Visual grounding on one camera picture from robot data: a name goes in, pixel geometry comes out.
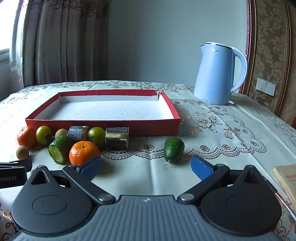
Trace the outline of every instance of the midea logo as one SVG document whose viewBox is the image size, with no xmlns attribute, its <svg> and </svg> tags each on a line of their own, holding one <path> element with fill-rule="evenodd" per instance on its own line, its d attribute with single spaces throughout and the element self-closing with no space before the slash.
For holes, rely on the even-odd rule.
<svg viewBox="0 0 296 241">
<path fill-rule="evenodd" d="M 212 51 L 212 52 L 219 52 L 219 50 L 216 50 L 216 49 L 214 49 L 214 48 L 211 48 L 211 51 Z"/>
</svg>

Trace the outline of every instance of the sugarcane piece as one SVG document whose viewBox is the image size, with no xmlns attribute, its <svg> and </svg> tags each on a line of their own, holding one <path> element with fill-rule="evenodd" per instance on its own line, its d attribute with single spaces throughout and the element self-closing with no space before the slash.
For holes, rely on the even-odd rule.
<svg viewBox="0 0 296 241">
<path fill-rule="evenodd" d="M 71 137 L 75 143 L 79 141 L 87 141 L 88 126 L 71 126 L 68 131 L 68 136 Z"/>
<path fill-rule="evenodd" d="M 128 127 L 109 127 L 106 129 L 106 146 L 110 149 L 128 149 Z"/>
</svg>

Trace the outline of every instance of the metal screw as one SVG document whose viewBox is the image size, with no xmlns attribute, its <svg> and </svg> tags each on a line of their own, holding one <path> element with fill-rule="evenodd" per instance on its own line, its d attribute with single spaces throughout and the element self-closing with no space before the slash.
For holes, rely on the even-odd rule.
<svg viewBox="0 0 296 241">
<path fill-rule="evenodd" d="M 102 202 L 108 202 L 108 201 L 111 201 L 113 199 L 113 196 L 111 194 L 101 194 L 99 196 L 99 200 L 102 201 Z"/>
<path fill-rule="evenodd" d="M 190 201 L 190 200 L 194 199 L 194 195 L 191 193 L 183 193 L 180 195 L 180 199 L 182 201 Z"/>
</svg>

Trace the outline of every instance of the orange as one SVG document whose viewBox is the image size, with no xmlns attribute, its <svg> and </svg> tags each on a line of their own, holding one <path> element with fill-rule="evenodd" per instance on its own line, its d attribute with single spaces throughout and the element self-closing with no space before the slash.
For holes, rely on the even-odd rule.
<svg viewBox="0 0 296 241">
<path fill-rule="evenodd" d="M 75 143 L 69 153 L 71 164 L 80 166 L 89 161 L 94 156 L 101 156 L 98 147 L 90 141 L 80 141 Z"/>
<path fill-rule="evenodd" d="M 29 126 L 21 128 L 17 134 L 17 142 L 20 146 L 32 148 L 36 144 L 36 131 Z"/>
</svg>

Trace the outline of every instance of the white wall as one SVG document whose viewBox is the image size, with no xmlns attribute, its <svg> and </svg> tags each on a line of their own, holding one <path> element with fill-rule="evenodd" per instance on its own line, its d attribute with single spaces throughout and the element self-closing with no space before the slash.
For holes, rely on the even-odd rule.
<svg viewBox="0 0 296 241">
<path fill-rule="evenodd" d="M 195 85 L 200 45 L 245 51 L 246 0 L 109 0 L 107 79 Z M 237 65 L 235 80 L 240 76 Z"/>
<path fill-rule="evenodd" d="M 10 95 L 9 61 L 0 63 L 0 101 Z"/>
</svg>

